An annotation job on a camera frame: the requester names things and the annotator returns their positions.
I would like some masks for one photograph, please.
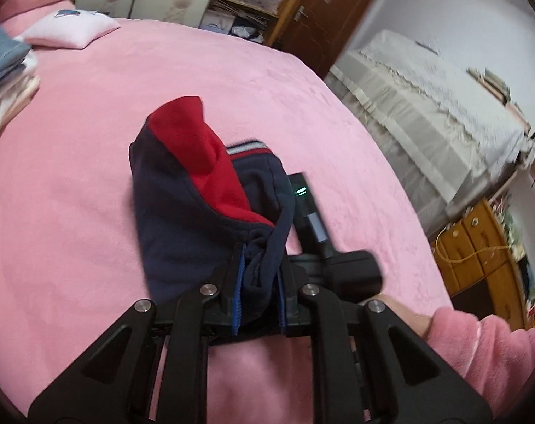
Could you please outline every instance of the metal screw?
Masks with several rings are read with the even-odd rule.
[[[305,295],[316,296],[318,295],[318,292],[320,292],[320,289],[318,285],[306,284],[305,286],[303,286],[302,291]]]
[[[373,313],[382,313],[385,310],[385,303],[380,300],[371,300],[367,303],[367,307]]]
[[[214,284],[205,284],[200,288],[200,292],[204,296],[212,296],[217,291],[218,291],[218,289],[216,288],[216,285],[214,285]]]
[[[135,302],[134,309],[138,311],[138,313],[147,313],[151,309],[151,301],[138,300]]]

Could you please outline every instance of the cord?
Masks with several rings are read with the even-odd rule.
[[[492,245],[491,247],[485,247],[484,249],[476,250],[474,253],[472,253],[471,255],[468,255],[465,258],[462,258],[462,259],[459,259],[459,260],[452,260],[452,259],[442,255],[441,249],[439,249],[439,247],[438,247],[438,240],[441,238],[442,233],[444,233],[448,229],[448,226],[449,225],[446,225],[444,227],[444,229],[438,233],[438,236],[436,236],[435,250],[436,250],[436,253],[438,254],[439,258],[442,261],[445,261],[446,263],[449,263],[450,265],[458,265],[459,263],[464,263],[466,260],[469,260],[470,258],[476,256],[478,253],[487,252],[488,250],[509,250],[511,248],[510,245]]]

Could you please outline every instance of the drawer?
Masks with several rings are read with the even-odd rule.
[[[468,257],[475,252],[462,222],[456,223],[444,232],[439,242],[444,247],[447,257],[452,260]],[[451,263],[450,265],[456,276],[459,290],[470,287],[484,277],[477,255],[473,255],[462,263]]]
[[[517,280],[509,263],[486,277],[489,293],[492,296],[495,314],[505,319],[511,330],[524,328],[523,304],[517,289]]]
[[[506,245],[503,232],[486,203],[476,205],[462,223],[476,250]],[[509,261],[507,250],[486,250],[478,253],[478,259],[486,276]]]
[[[438,241],[438,248],[440,249],[442,255],[446,257],[446,250],[444,249],[441,241]],[[438,251],[436,250],[436,241],[432,241],[430,243],[430,250],[432,252],[432,256],[434,256],[436,264],[438,265],[438,269],[441,272],[442,280],[444,281],[444,286],[446,287],[448,294],[450,296],[455,295],[460,291],[460,286],[458,285],[456,274],[454,273],[452,266],[438,256]]]

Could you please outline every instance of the door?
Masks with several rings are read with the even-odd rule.
[[[321,78],[342,52],[371,0],[300,0],[278,37],[278,48],[294,54]]]

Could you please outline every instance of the wooden cabinet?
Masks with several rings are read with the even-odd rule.
[[[517,330],[527,326],[525,297],[510,251],[493,248],[505,245],[503,230],[485,200],[430,244],[457,309],[477,313],[481,318],[490,308],[489,313],[502,317],[512,330]],[[475,301],[478,295],[489,301]]]

